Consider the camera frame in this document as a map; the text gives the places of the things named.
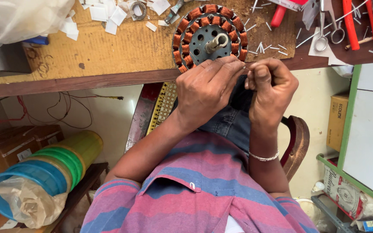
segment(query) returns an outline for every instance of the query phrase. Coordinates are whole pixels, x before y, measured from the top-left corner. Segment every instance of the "copper wire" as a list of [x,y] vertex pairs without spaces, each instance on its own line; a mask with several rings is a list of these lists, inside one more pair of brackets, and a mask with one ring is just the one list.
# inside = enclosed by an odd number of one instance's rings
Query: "copper wire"
[[217,25],[220,25],[220,24],[221,24],[221,17],[219,17],[219,16],[214,16],[214,17],[211,19],[211,24],[217,24]]
[[179,69],[179,71],[180,71],[181,73],[185,73],[185,72],[188,71],[188,69],[187,69],[184,65],[179,66],[178,69]]
[[184,43],[189,44],[191,42],[192,33],[185,32],[184,40],[182,40]]
[[191,21],[198,18],[202,14],[201,8],[195,8],[188,14],[188,19]]
[[229,22],[224,21],[224,23],[222,24],[221,28],[224,29],[224,30],[226,30],[227,32],[230,32],[231,29],[232,29],[232,25]]
[[240,33],[241,46],[246,47],[248,45],[247,33],[243,31]]
[[231,53],[236,54],[238,52],[238,43],[231,43]]
[[237,35],[237,33],[236,33],[235,30],[234,30],[234,31],[231,31],[231,32],[229,33],[229,35],[230,35],[230,38],[231,38],[231,41],[232,41],[232,42],[234,42],[234,41],[236,41],[236,40],[238,39],[238,35]]
[[184,44],[182,46],[182,54],[189,54],[189,44]]
[[240,55],[238,56],[238,60],[245,61],[245,57],[247,56],[247,50],[241,49]]
[[210,24],[210,19],[208,17],[201,18],[199,21],[200,27],[207,26],[208,24]]
[[177,65],[181,65],[182,60],[181,60],[181,54],[179,53],[179,50],[174,51],[174,57],[175,57],[175,63]]
[[174,49],[179,49],[180,43],[181,43],[181,35],[175,34],[174,35],[174,45],[173,45],[173,48]]
[[226,7],[223,7],[220,9],[220,14],[222,14],[223,16],[229,18],[229,19],[232,19],[232,17],[234,16],[234,12],[232,10],[230,10],[229,8],[226,8]]
[[178,32],[183,33],[185,31],[185,29],[188,27],[188,24],[189,24],[189,21],[187,19],[183,18],[178,25],[178,29],[177,29]]
[[218,6],[214,4],[208,4],[204,6],[204,13],[216,13],[218,11]]
[[191,30],[192,33],[195,33],[199,29],[199,24],[197,22],[194,22],[190,27],[189,30]]
[[235,19],[232,20],[234,23],[234,26],[238,29],[238,31],[242,31],[244,29],[244,25],[241,22],[240,17],[236,17]]
[[194,63],[194,61],[192,60],[192,57],[189,56],[189,55],[184,56],[184,61],[185,61],[185,63],[186,63],[187,66],[191,65],[192,63]]

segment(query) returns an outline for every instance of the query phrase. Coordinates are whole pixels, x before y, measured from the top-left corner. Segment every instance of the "silver bracelet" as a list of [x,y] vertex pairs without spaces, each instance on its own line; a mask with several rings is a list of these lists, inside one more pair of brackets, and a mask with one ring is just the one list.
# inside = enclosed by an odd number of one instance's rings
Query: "silver bracelet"
[[270,158],[262,158],[262,157],[259,157],[259,156],[255,156],[255,155],[253,155],[253,154],[250,152],[250,148],[248,148],[248,153],[249,153],[251,156],[255,157],[256,159],[258,159],[258,160],[260,160],[260,161],[271,161],[271,160],[277,158],[277,156],[278,156],[278,154],[280,153],[280,151],[279,151],[278,148],[277,148],[277,154],[276,154],[275,156],[273,156],[273,157],[270,157]]

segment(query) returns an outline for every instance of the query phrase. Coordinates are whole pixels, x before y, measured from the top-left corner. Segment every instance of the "chair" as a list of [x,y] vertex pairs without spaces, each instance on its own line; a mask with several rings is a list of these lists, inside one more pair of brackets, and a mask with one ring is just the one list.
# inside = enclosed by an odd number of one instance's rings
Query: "chair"
[[[165,115],[159,116],[159,113],[161,109],[172,109],[172,106],[163,106],[165,101],[170,101],[167,93],[170,88],[170,82],[144,84],[136,105],[135,113],[133,114],[125,152],[144,138],[148,131],[150,132],[168,116],[167,110],[164,110]],[[299,117],[283,117],[281,122],[286,125],[290,131],[289,146],[280,160],[287,180],[290,181],[306,156],[310,134],[306,122]]]

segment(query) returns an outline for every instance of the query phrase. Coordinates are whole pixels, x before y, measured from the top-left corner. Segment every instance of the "scissors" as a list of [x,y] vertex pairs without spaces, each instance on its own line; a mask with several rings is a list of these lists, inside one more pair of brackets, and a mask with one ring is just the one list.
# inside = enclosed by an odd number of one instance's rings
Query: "scissors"
[[[345,31],[342,28],[338,28],[337,25],[336,25],[335,15],[333,13],[332,1],[331,0],[320,0],[320,37],[315,41],[315,44],[314,44],[315,50],[318,51],[318,52],[321,52],[321,51],[325,50],[327,48],[327,45],[329,44],[328,39],[323,34],[324,19],[325,19],[326,11],[329,12],[330,17],[332,18],[332,24],[333,24],[333,28],[334,28],[334,30],[330,34],[330,39],[332,40],[332,43],[339,44],[345,38]],[[333,40],[333,36],[334,36],[335,32],[338,31],[338,30],[342,31],[342,38],[338,42],[335,42]],[[322,40],[323,43],[324,43],[324,47],[322,49],[318,49],[318,41],[319,40]]]

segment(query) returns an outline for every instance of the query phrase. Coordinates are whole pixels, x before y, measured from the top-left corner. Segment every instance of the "person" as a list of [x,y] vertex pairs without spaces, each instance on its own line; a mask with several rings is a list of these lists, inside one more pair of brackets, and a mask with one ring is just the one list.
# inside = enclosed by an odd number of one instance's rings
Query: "person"
[[80,232],[317,232],[277,158],[288,68],[226,56],[176,85],[178,106],[111,169]]

